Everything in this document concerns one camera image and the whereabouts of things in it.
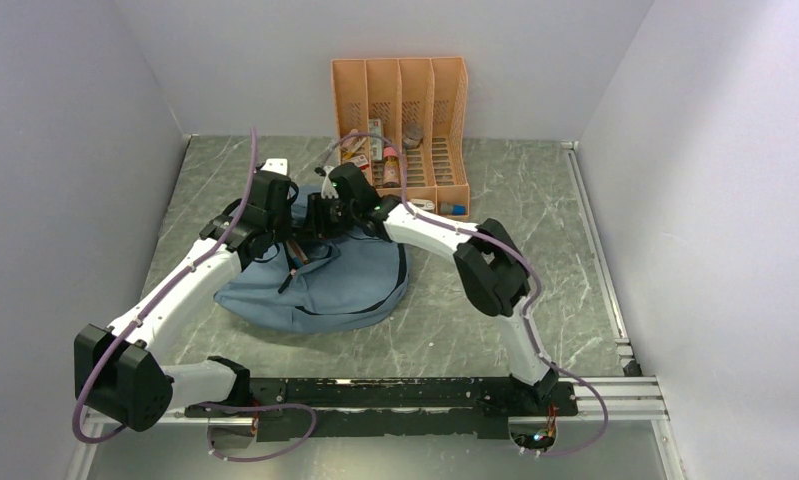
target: blue fabric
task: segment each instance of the blue fabric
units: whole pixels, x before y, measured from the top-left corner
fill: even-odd
[[[294,223],[305,216],[302,187],[294,203]],[[214,295],[214,300],[257,326],[285,332],[336,332],[367,327],[384,320],[405,295],[408,260],[404,245],[349,235],[300,245],[310,262],[297,269],[278,293],[290,268],[276,245]]]

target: bottle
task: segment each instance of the bottle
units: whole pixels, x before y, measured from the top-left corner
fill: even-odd
[[[393,147],[384,148],[384,188],[399,188],[402,186],[402,171],[399,166],[399,156]]]

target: marble surface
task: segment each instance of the marble surface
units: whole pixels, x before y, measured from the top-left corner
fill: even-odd
[[[330,139],[262,137],[262,158],[290,161],[300,185]],[[202,227],[243,189],[247,137],[196,136],[190,142],[160,230],[145,291],[186,255]],[[589,376],[622,375],[577,192],[555,142],[464,141],[471,220],[493,217],[508,229],[544,282],[533,314],[561,365]],[[209,355],[239,362],[254,376],[388,377],[505,375],[507,355],[492,319],[466,300],[454,266],[410,248],[411,283],[393,315],[373,327],[298,335],[249,325],[208,299],[163,364]]]

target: wall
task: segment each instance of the wall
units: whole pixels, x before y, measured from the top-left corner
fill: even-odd
[[[62,478],[72,341],[136,302],[184,141],[110,1],[0,2],[0,478]]]
[[[799,478],[799,0],[657,0],[580,143],[690,478]]]
[[[332,58],[463,55],[469,137],[576,139],[652,0],[117,0],[189,133],[334,135]]]

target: cable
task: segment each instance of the cable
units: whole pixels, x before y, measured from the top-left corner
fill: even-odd
[[[263,462],[264,460],[272,460],[273,458],[280,457],[285,453],[292,452],[293,450],[302,446],[305,443],[312,433],[314,433],[314,429],[317,426],[317,412],[313,408],[309,407],[308,405],[303,405],[301,403],[282,403],[280,405],[266,405],[262,407],[229,407],[227,405],[219,405],[217,403],[200,403],[200,407],[205,408],[213,408],[216,410],[221,410],[223,412],[229,413],[257,413],[257,412],[270,412],[273,410],[287,410],[287,409],[295,409],[295,410],[304,410],[311,414],[311,426],[308,427],[308,431],[302,435],[302,438],[296,440],[293,445],[288,447],[282,448],[277,452],[273,452],[267,455],[261,455],[258,457],[229,457],[225,456],[218,451],[213,446],[213,441],[211,440],[211,429],[208,428],[208,455],[213,455],[214,457],[224,460],[226,462],[235,462],[235,463],[252,463],[252,462]]]
[[[563,375],[566,375],[566,376],[572,378],[579,385],[581,385],[581,386],[587,388],[588,390],[590,390],[590,392],[596,397],[596,400],[599,402],[599,406],[602,408],[602,425],[599,427],[599,429],[597,430],[596,434],[593,437],[591,437],[590,439],[588,439],[587,441],[585,441],[584,443],[582,443],[581,445],[578,445],[576,447],[569,448],[569,449],[563,450],[563,451],[545,453],[543,455],[546,455],[546,456],[569,455],[569,454],[576,453],[576,452],[579,452],[581,450],[584,450],[585,448],[588,448],[591,445],[593,445],[594,443],[596,443],[600,438],[602,438],[603,435],[605,435],[606,430],[608,430],[608,421],[609,421],[609,418],[608,418],[608,407],[605,404],[605,400],[602,398],[602,395],[599,394],[599,392],[596,390],[596,388],[594,388],[593,385],[591,385],[589,382],[587,382],[584,378],[576,375],[575,373],[573,373],[573,372],[571,372],[571,371],[569,371],[569,370],[567,370],[567,369],[565,369],[563,367],[560,367],[560,366],[556,365],[551,360],[549,360],[549,359],[547,359],[547,358],[545,358],[543,356],[542,351],[540,349],[540,345],[537,344],[537,341],[535,340],[534,335],[532,335],[532,332],[534,331],[534,324],[533,324],[533,321],[532,321],[531,317],[529,316],[529,314],[530,314],[529,309],[530,309],[531,305],[540,297],[540,294],[541,294],[541,292],[543,290],[543,284],[540,281],[540,276],[538,276],[537,272],[535,272],[534,269],[531,267],[531,265],[529,265],[528,260],[526,260],[526,258],[523,257],[515,249],[511,248],[510,246],[506,245],[505,243],[501,242],[500,240],[497,240],[496,238],[491,237],[490,235],[486,235],[486,234],[484,234],[482,232],[478,232],[478,231],[475,231],[475,230],[468,230],[468,229],[465,229],[465,228],[455,229],[451,225],[449,225],[448,223],[445,223],[445,222],[443,222],[441,220],[438,220],[436,218],[430,217],[427,214],[415,213],[414,210],[411,208],[411,205],[408,203],[408,190],[407,190],[408,189],[408,182],[407,182],[408,168],[407,168],[407,162],[405,160],[405,154],[402,152],[402,149],[396,148],[396,146],[393,145],[393,143],[387,137],[384,137],[382,135],[373,134],[373,133],[366,133],[366,132],[349,133],[346,136],[344,136],[343,138],[341,138],[341,139],[337,140],[336,142],[334,142],[333,144],[331,144],[331,146],[329,146],[329,148],[325,151],[325,153],[323,154],[322,158],[320,159],[320,165],[319,165],[320,168],[325,166],[325,163],[328,161],[329,157],[334,152],[334,150],[337,149],[338,145],[340,145],[341,143],[345,142],[346,140],[348,140],[350,138],[354,138],[354,137],[378,138],[382,142],[384,142],[385,146],[393,147],[393,149],[396,150],[396,154],[398,155],[399,161],[402,164],[402,168],[401,168],[401,170],[402,170],[402,205],[405,207],[405,210],[407,210],[408,213],[414,214],[414,216],[416,218],[419,218],[420,220],[422,220],[422,221],[424,221],[426,223],[429,223],[431,225],[435,225],[435,226],[438,226],[438,227],[441,227],[441,228],[445,228],[445,229],[449,230],[450,232],[453,232],[453,231],[457,230],[458,233],[462,233],[464,235],[469,235],[471,237],[475,237],[475,238],[484,240],[485,242],[491,243],[491,244],[495,245],[496,247],[502,249],[502,251],[504,251],[505,253],[511,255],[512,257],[514,257],[514,259],[517,260],[517,262],[519,262],[520,265],[522,265],[522,267],[529,273],[529,276],[531,276],[532,280],[534,281],[535,289],[531,293],[531,295],[529,296],[529,299],[523,305],[523,309],[520,312],[520,317],[522,317],[522,319],[523,319],[523,326],[525,327],[526,334],[529,337],[529,342],[532,345],[532,349],[534,349],[534,352],[538,356],[538,358],[540,358],[540,361],[543,362],[547,367],[557,371],[560,374],[563,374]]]
[[[213,256],[219,247],[222,246],[225,241],[228,239],[228,236],[231,234],[231,231],[234,230],[234,227],[237,225],[237,222],[240,221],[240,217],[243,216],[243,211],[245,210],[246,203],[249,198],[249,193],[252,191],[252,179],[254,177],[254,173],[256,172],[258,166],[258,133],[254,127],[251,130],[252,133],[252,159],[251,163],[249,164],[249,176],[246,179],[246,188],[243,193],[243,198],[240,199],[240,205],[237,207],[237,211],[234,213],[234,218],[231,219],[231,223],[228,225],[228,228],[222,233],[219,237],[219,240],[208,249],[207,252],[203,253],[199,258],[197,258],[191,265],[184,267],[178,273],[175,274],[163,287],[152,297],[151,300],[140,310],[140,313],[137,314],[131,322],[128,323],[128,326],[125,327],[125,330],[122,331],[119,335],[117,335],[116,339],[111,342],[107,349],[105,349],[105,353],[99,358],[99,361],[96,362],[96,365],[93,367],[93,371],[90,372],[90,375],[87,377],[87,381],[84,382],[84,386],[81,388],[81,392],[78,394],[78,400],[75,402],[75,410],[72,413],[72,433],[75,435],[75,438],[78,441],[88,444],[96,444],[101,443],[106,440],[109,440],[116,436],[119,432],[125,430],[125,425],[120,425],[116,428],[116,430],[112,432],[108,432],[101,437],[89,437],[87,436],[82,430],[82,415],[84,413],[84,404],[87,403],[87,397],[90,396],[90,392],[93,390],[93,385],[96,383],[96,380],[99,378],[99,375],[102,373],[105,365],[107,364],[110,357],[113,356],[113,353],[116,351],[117,347],[122,344],[122,342],[128,338],[129,335],[138,327],[143,325],[143,320],[149,316],[149,314],[154,310],[154,308],[160,303],[163,298],[178,285],[184,277],[189,275],[191,272],[195,271],[195,267],[204,263],[207,259]]]

